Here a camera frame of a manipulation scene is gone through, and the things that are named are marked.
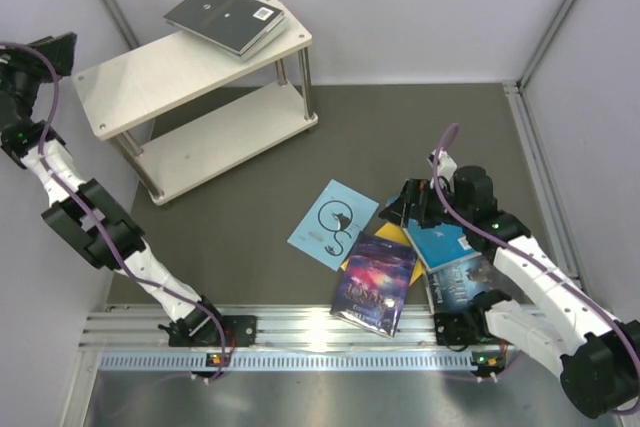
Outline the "pale green book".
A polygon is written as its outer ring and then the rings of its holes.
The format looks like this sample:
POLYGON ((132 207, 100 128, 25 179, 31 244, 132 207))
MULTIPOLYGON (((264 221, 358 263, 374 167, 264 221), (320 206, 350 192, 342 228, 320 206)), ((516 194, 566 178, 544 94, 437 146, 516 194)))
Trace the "pale green book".
POLYGON ((279 0, 232 0, 221 24, 222 46, 245 61, 285 33, 289 19, 279 0))

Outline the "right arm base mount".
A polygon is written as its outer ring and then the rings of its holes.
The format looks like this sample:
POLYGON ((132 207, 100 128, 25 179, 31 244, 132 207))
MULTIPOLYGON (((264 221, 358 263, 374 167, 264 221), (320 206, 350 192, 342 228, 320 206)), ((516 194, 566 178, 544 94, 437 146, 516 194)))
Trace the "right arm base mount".
POLYGON ((488 330, 485 314, 495 301, 472 300, 466 305, 436 312, 433 320, 439 345, 458 348, 497 345, 500 340, 488 330))

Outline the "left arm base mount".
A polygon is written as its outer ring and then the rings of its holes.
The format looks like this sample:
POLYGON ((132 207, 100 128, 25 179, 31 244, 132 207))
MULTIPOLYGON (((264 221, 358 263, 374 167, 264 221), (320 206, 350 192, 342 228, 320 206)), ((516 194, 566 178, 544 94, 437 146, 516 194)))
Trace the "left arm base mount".
MULTIPOLYGON (((219 320, 226 347, 251 347, 255 344, 257 317, 253 315, 223 315, 219 320)), ((202 316, 170 322, 159 329, 169 336, 170 347, 220 347, 222 337, 215 323, 202 316)))

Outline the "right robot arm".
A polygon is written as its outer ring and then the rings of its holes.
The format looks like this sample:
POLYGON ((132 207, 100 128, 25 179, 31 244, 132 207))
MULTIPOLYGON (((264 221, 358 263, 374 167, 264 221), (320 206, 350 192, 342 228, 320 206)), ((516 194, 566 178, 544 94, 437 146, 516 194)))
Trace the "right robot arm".
POLYGON ((497 337, 513 344, 552 373, 588 418, 638 413, 638 321, 623 322, 606 311, 555 265, 531 231, 499 207, 484 168, 409 179, 380 216, 399 227, 460 227, 469 245, 544 315, 526 313, 499 290, 481 293, 463 312, 473 340, 486 344, 497 337))

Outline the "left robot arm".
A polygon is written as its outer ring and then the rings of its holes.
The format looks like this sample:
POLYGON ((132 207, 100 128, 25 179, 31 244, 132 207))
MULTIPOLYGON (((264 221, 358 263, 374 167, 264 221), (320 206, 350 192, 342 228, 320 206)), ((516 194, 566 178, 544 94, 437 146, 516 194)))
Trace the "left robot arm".
POLYGON ((42 121, 32 118, 42 85, 52 85, 52 102, 59 102, 76 41, 69 32, 30 44, 2 43, 1 149, 40 181, 48 198, 42 218, 60 238, 92 267, 131 279, 161 305, 170 319, 163 328, 170 346, 225 347, 226 321, 211 302, 156 258, 143 230, 97 180, 77 172, 52 127, 56 107, 42 121))

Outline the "black shiny book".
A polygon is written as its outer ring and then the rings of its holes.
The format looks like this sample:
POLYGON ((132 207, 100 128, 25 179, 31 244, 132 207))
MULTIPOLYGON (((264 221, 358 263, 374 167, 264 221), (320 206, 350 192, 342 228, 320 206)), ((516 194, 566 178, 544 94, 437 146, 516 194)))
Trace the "black shiny book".
POLYGON ((164 19, 239 59, 254 56, 288 27, 282 9, 259 0, 183 0, 164 19))

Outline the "blue paperback book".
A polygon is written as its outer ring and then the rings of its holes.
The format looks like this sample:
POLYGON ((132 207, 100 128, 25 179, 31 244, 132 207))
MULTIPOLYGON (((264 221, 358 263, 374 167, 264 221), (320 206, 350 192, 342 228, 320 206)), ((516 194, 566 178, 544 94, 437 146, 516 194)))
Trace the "blue paperback book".
POLYGON ((440 224, 434 228, 421 228, 415 220, 410 220, 402 230, 427 274, 480 255, 458 226, 440 224))

